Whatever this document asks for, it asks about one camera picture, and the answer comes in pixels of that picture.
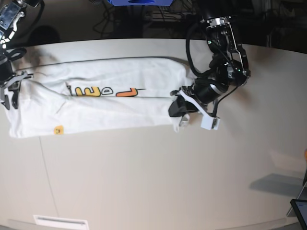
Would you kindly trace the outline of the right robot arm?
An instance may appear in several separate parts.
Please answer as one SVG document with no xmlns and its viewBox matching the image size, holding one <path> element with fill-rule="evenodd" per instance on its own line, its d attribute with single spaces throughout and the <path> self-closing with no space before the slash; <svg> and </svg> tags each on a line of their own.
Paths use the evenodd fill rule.
<svg viewBox="0 0 307 230">
<path fill-rule="evenodd" d="M 13 71 L 12 63 L 21 59 L 27 50 L 24 47 L 7 51 L 7 44 L 12 41 L 18 30 L 18 22 L 26 16 L 28 6 L 39 6 L 39 13 L 29 27 L 32 29 L 40 20 L 45 8 L 43 0 L 12 0 L 3 4 L 0 8 L 0 104 L 7 110 L 11 107 L 18 109 L 19 92 L 21 82 L 24 79 L 31 79 L 33 74 L 22 71 L 16 74 Z"/>
</svg>

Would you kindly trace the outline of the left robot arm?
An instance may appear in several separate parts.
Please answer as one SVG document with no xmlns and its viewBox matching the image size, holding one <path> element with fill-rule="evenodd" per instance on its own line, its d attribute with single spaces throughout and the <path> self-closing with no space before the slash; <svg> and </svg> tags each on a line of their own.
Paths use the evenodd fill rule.
<svg viewBox="0 0 307 230">
<path fill-rule="evenodd" d="M 239 39 L 234 6 L 231 0 L 198 0 L 199 21 L 187 31 L 186 55 L 195 80 L 191 86 L 172 91 L 176 99 L 168 109 L 170 117 L 202 114 L 202 128 L 212 130 L 219 126 L 217 116 L 221 101 L 247 83 L 251 76 L 248 58 Z M 212 60 L 205 72 L 194 66 L 190 42 L 196 30 L 202 30 Z"/>
</svg>

